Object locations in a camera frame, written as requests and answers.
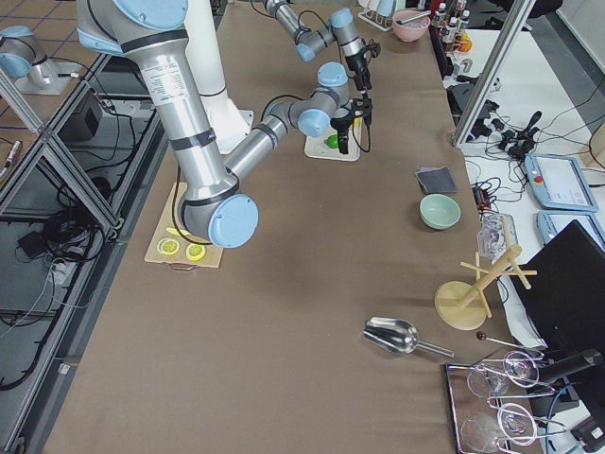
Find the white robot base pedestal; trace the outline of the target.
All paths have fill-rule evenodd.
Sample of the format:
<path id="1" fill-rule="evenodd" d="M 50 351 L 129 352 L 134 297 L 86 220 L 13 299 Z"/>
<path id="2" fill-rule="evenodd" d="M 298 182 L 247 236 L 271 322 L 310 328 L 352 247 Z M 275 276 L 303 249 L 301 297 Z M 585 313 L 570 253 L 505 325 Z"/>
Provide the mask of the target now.
<path id="1" fill-rule="evenodd" d="M 186 57 L 219 151 L 226 155 L 251 132 L 253 111 L 240 110 L 228 94 L 210 2 L 189 1 L 184 24 Z"/>

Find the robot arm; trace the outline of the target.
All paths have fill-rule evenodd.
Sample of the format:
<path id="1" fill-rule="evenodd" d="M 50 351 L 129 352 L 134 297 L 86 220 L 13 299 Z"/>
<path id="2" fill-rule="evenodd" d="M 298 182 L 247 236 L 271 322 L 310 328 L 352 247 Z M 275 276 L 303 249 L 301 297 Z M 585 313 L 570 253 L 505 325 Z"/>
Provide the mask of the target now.
<path id="1" fill-rule="evenodd" d="M 254 127 L 244 122 L 226 92 L 216 26 L 206 1 L 80 1 L 78 39 L 98 53 L 138 67 L 183 172 L 182 226 L 223 248 L 245 244 L 259 221 L 240 181 L 293 130 L 321 136 L 351 104 L 349 78 L 368 71 L 365 45 L 349 9 L 307 30 L 285 1 L 265 9 L 311 61 L 332 44 L 345 62 L 327 62 L 312 95 L 272 104 Z"/>
<path id="2" fill-rule="evenodd" d="M 380 46 L 366 43 L 358 34 L 354 16 L 348 8 L 333 13 L 328 22 L 317 30 L 303 22 L 302 13 L 296 13 L 287 1 L 264 1 L 267 14 L 276 19 L 293 39 L 302 61 L 314 60 L 322 51 L 337 43 L 348 69 L 354 73 L 354 84 L 358 92 L 372 88 L 370 53 L 375 58 Z"/>

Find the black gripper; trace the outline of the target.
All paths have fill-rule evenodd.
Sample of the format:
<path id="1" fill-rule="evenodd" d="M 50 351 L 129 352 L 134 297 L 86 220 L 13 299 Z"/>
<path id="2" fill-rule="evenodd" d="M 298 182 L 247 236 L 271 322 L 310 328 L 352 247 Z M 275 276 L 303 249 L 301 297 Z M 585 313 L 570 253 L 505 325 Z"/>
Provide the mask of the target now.
<path id="1" fill-rule="evenodd" d="M 365 92 L 371 90 L 371 73 L 368 61 L 364 57 L 364 49 L 354 54 L 346 55 L 345 61 L 348 68 L 354 73 L 354 84 L 357 91 Z"/>
<path id="2" fill-rule="evenodd" d="M 340 154 L 349 155 L 349 130 L 355 120 L 354 108 L 342 107 L 335 111 L 330 125 L 337 132 L 337 146 Z"/>

